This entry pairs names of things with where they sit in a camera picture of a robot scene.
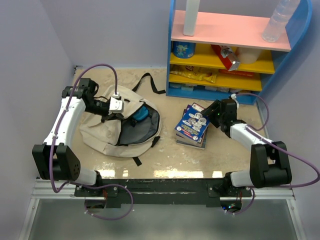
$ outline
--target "sandy floor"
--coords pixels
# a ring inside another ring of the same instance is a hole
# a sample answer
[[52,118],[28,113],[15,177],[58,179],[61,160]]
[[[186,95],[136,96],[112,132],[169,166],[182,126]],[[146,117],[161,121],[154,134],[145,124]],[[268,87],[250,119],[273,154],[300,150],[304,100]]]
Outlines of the sandy floor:
[[[82,72],[77,69],[75,77]],[[150,72],[158,90],[165,89],[165,68],[120,68],[117,70],[119,84],[132,89],[141,76]],[[97,96],[103,94],[114,83],[111,70],[92,69],[84,75],[100,85]],[[72,150],[80,159],[83,167],[100,171],[104,178],[219,178],[227,172],[249,168],[250,152],[241,144],[228,138],[220,129],[209,126],[205,150],[176,144],[174,127],[181,118],[183,109],[196,102],[203,107],[210,101],[168,97],[152,92],[150,78],[146,77],[137,93],[153,102],[161,116],[161,139],[139,158],[142,165],[137,167],[131,158],[118,158],[103,155],[82,141],[79,129],[76,130]],[[254,105],[240,105],[238,118],[254,126],[261,126],[261,119]]]

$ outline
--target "pink shelf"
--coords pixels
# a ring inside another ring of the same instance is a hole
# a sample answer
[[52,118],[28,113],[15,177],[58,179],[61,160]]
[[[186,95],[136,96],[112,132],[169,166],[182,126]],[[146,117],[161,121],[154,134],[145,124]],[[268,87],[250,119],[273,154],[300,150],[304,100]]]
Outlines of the pink shelf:
[[185,36],[185,11],[176,10],[171,40],[289,52],[291,47],[286,32],[277,42],[262,39],[268,21],[267,17],[198,12],[194,36]]

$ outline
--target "white cylinder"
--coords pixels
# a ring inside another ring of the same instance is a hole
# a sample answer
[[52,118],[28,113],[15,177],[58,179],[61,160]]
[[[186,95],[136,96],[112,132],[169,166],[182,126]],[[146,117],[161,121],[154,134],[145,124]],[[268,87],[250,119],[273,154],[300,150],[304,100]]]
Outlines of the white cylinder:
[[234,171],[230,175],[231,182],[234,187],[247,187],[253,186],[253,183],[250,178],[250,171]]
[[85,167],[81,167],[79,177],[76,179],[76,183],[83,185],[94,185],[96,184],[97,173],[93,170],[89,170]]
[[183,35],[195,35],[200,0],[186,0]]
[[238,47],[235,54],[242,64],[253,64],[259,58],[261,51],[262,49]]

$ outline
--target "black metal bar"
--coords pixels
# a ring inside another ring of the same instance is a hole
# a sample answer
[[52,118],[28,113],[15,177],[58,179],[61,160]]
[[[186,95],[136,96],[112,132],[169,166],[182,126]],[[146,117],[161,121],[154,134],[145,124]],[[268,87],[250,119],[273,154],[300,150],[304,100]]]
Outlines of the black metal bar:
[[[206,205],[220,207],[220,197],[250,197],[251,192],[243,188],[230,187],[227,192],[218,192],[223,178],[156,178],[156,179],[103,179],[102,184],[119,184],[133,195],[134,204],[157,205]],[[107,208],[120,208],[131,202],[128,193],[122,188],[108,187]],[[103,197],[102,190],[76,189],[76,197]]]

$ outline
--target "snack bag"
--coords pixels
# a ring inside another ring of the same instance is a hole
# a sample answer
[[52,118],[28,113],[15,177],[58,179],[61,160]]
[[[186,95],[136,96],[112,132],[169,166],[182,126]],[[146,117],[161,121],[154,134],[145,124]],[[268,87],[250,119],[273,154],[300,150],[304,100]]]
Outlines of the snack bag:
[[172,65],[170,67],[170,73],[188,79],[207,81],[214,84],[218,70],[200,66]]

